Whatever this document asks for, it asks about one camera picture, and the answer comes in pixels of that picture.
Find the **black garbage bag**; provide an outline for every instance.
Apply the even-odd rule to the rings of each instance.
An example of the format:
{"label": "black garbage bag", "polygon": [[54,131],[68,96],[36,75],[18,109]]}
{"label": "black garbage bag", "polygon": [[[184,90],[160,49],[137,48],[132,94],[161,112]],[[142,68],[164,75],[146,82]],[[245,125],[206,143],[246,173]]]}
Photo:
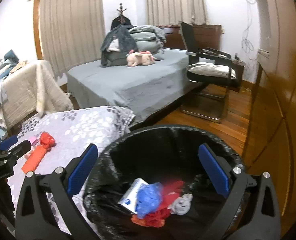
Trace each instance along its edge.
{"label": "black garbage bag", "polygon": [[[199,161],[198,148],[202,143],[224,157],[231,167],[245,169],[240,156],[219,137],[190,126],[151,126],[110,144],[92,169],[83,196],[87,217],[96,224],[101,237],[188,240],[201,236],[225,201],[216,193]],[[132,214],[118,201],[136,178],[147,183],[184,181],[183,194],[193,195],[189,212],[183,216],[170,215],[162,228],[132,223]]]}

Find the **blue plastic bag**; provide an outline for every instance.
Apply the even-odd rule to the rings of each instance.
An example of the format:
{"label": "blue plastic bag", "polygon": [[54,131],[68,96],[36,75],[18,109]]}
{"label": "blue plastic bag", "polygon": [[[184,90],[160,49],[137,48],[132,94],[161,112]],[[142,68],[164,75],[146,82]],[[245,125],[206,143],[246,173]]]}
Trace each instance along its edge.
{"label": "blue plastic bag", "polygon": [[145,185],[138,191],[136,212],[139,219],[157,210],[162,202],[161,190],[161,183],[155,183]]}

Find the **curtain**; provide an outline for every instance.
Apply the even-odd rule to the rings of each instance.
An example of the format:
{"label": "curtain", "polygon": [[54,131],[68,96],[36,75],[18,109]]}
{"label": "curtain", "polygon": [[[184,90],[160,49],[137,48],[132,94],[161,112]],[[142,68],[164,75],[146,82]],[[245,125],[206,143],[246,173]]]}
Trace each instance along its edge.
{"label": "curtain", "polygon": [[55,76],[101,57],[102,0],[40,0],[39,17],[43,59]]}
{"label": "curtain", "polygon": [[149,25],[178,24],[179,21],[202,25],[207,22],[204,0],[147,0]]}

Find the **red cloth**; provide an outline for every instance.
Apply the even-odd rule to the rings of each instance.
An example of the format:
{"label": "red cloth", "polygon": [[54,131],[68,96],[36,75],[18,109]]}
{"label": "red cloth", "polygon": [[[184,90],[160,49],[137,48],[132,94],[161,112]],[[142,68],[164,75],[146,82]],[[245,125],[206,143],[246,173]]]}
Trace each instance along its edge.
{"label": "red cloth", "polygon": [[43,132],[40,136],[40,144],[43,148],[48,149],[56,144],[54,138],[47,132]]}
{"label": "red cloth", "polygon": [[185,183],[182,180],[178,180],[173,183],[166,184],[165,186],[163,185],[161,195],[164,196],[164,195],[167,195],[171,192],[180,193],[180,192],[182,192],[181,188],[184,184]]}
{"label": "red cloth", "polygon": [[144,220],[149,227],[160,228],[165,225],[165,219],[170,216],[171,210],[168,208],[160,209],[154,213],[149,213]]}
{"label": "red cloth", "polygon": [[182,192],[181,188],[184,185],[184,182],[182,180],[175,181],[173,183],[167,184],[163,186],[163,189],[161,191],[162,195],[162,203],[157,208],[158,210],[167,208],[169,205],[171,205],[178,197],[180,197],[180,194]]}
{"label": "red cloth", "polygon": [[170,209],[164,208],[154,213],[149,213],[144,219],[139,219],[137,215],[131,217],[131,221],[143,227],[161,228],[165,225],[165,219],[170,216]]}

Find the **white box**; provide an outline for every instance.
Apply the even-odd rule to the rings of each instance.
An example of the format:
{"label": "white box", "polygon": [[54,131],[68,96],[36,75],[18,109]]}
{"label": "white box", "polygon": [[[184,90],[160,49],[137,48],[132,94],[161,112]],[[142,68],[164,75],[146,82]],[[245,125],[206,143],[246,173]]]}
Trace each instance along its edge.
{"label": "white box", "polygon": [[131,213],[137,214],[136,205],[137,205],[137,194],[138,191],[144,186],[148,185],[142,178],[135,179],[131,187],[127,190],[127,192],[123,195],[123,197],[119,200],[118,204],[122,205],[126,209],[128,209]]}

